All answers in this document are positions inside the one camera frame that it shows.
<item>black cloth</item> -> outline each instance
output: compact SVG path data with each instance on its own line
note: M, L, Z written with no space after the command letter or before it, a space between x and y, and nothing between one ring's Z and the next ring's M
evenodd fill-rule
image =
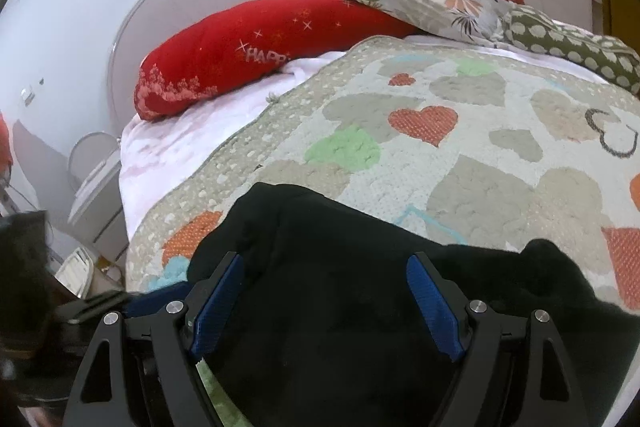
M598 301L550 241L522 253L443 247L296 185L255 184L196 250L188 279L227 251L246 280L207 363L259 427L426 425L452 380L407 286L427 253L497 312L544 309L574 364L590 425L610 409L640 341L640 317Z

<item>orange heart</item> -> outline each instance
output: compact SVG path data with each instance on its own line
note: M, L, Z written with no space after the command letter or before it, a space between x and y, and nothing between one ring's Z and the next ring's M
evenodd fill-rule
M640 309L640 230L602 229L622 300Z
M631 200L636 208L640 210L640 174L636 174L636 177L631 180L629 192L631 193Z
M388 122L396 131L437 147L458 123L458 114L450 107L430 105L420 111L393 111Z
M200 242L217 227L220 217L222 212L219 210L205 210L178 230L162 247L162 266L176 255L191 259Z
M389 86L411 86L414 82L415 78L409 73L397 73L389 80Z

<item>polka dot pillow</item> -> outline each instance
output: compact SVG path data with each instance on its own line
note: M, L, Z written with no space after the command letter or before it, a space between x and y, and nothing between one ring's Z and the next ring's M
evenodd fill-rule
M531 6L510 10L502 17L502 26L505 42L521 50L564 57L638 95L640 57L619 38L552 20Z

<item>white bed sheet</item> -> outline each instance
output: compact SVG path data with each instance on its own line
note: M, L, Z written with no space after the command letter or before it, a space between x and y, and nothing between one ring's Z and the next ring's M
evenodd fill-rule
M513 46L492 49L436 36L409 36L413 44L474 49L488 55L511 57L528 64L564 71L595 84L607 82L563 58L524 52ZM317 58L300 58L286 64L280 73L268 76L214 100L200 102L182 115L159 122L134 117L122 134L120 191L129 239L146 213L171 190L191 176L225 140L254 121L268 105L268 97L279 96L342 57L328 52ZM640 359L640 350L636 353ZM640 367L627 375L622 389L602 427L613 427L640 388Z

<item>metal screw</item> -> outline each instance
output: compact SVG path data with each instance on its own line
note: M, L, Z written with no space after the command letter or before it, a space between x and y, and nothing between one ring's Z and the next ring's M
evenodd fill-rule
M107 313L102 319L102 321L107 326L111 326L112 324L115 324L118 321L118 314L116 312Z
M547 312L544 310L536 310L534 313L535 318L537 318L540 322L549 322L551 318Z
M486 304L478 299L469 302L469 307L471 311L476 313L484 313L486 311Z
M180 313L182 311L182 308L184 308L184 304L182 304L182 301L171 301L169 304L167 304L166 311L171 314Z

